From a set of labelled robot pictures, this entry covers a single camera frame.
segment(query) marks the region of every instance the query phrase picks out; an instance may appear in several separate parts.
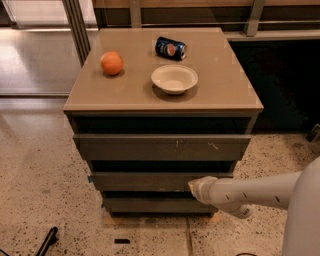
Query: metal pole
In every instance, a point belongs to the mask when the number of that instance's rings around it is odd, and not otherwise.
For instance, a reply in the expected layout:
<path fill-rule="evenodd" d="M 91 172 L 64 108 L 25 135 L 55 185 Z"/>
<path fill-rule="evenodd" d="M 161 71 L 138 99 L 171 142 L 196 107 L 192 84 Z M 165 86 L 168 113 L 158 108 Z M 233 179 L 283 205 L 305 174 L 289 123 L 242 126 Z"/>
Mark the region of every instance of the metal pole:
<path fill-rule="evenodd" d="M 259 21 L 263 11 L 265 0 L 254 0 L 248 23 L 245 25 L 244 32 L 247 36 L 255 36 L 258 31 Z"/>
<path fill-rule="evenodd" d="M 141 28 L 141 5 L 140 0 L 130 0 L 131 27 Z"/>
<path fill-rule="evenodd" d="M 90 42 L 78 0 L 62 0 L 81 66 L 90 52 Z"/>

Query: cabinet top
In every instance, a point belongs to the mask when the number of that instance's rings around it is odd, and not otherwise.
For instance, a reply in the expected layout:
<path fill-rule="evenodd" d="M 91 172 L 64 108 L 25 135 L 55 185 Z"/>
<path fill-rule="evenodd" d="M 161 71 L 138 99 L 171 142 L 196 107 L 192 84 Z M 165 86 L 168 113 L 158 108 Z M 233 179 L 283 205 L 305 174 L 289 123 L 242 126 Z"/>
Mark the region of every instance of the cabinet top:
<path fill-rule="evenodd" d="M 155 52 L 159 36 L 187 45 L 181 61 Z M 106 51 L 118 51 L 124 68 L 107 76 L 100 66 Z M 179 64 L 198 74 L 182 95 L 153 85 L 152 72 Z M 220 28 L 102 29 L 64 106 L 64 111 L 262 111 L 263 106 Z"/>

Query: white bowl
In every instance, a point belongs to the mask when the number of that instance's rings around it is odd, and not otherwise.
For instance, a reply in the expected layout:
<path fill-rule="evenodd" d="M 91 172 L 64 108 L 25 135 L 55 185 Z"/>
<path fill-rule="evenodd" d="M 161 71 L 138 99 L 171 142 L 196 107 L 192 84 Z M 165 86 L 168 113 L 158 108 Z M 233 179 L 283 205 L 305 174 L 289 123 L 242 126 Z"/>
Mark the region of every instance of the white bowl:
<path fill-rule="evenodd" d="M 182 65 L 165 65 L 157 68 L 151 75 L 152 82 L 171 95 L 184 93 L 198 82 L 197 73 Z"/>

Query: metal frame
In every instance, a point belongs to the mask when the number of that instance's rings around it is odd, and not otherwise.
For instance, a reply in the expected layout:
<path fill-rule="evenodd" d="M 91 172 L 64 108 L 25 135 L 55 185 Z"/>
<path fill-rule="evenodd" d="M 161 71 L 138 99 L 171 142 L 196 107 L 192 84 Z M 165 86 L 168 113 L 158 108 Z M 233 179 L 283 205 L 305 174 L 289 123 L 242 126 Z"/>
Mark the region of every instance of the metal frame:
<path fill-rule="evenodd" d="M 90 42 L 78 0 L 62 0 L 81 66 L 90 52 Z"/>
<path fill-rule="evenodd" d="M 2 0 L 10 18 L 14 17 L 6 1 Z M 71 28 L 75 47 L 81 66 L 90 52 L 90 42 L 86 26 L 82 16 L 78 0 L 62 0 L 68 22 Z M 268 5 L 265 0 L 254 0 L 247 25 L 244 31 L 225 32 L 229 41 L 272 41 L 272 40 L 312 40 L 320 39 L 320 30 L 291 30 L 291 31 L 258 31 L 261 14 L 264 6 Z M 130 0 L 130 16 L 132 28 L 142 27 L 141 22 L 141 0 Z M 66 98 L 68 92 L 47 92 L 47 93 L 0 93 L 0 98 Z"/>
<path fill-rule="evenodd" d="M 257 34 L 264 4 L 265 0 L 255 0 L 253 2 L 250 17 L 244 29 L 247 36 L 255 36 Z"/>

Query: orange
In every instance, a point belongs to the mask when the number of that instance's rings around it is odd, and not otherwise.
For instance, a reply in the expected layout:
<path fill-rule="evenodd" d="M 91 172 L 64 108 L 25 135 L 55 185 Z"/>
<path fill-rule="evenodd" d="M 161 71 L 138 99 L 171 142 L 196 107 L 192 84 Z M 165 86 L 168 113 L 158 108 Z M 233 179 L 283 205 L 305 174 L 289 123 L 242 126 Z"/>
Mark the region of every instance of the orange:
<path fill-rule="evenodd" d="M 118 52 L 108 51 L 100 59 L 103 71 L 111 76 L 117 75 L 123 68 L 123 60 Z"/>

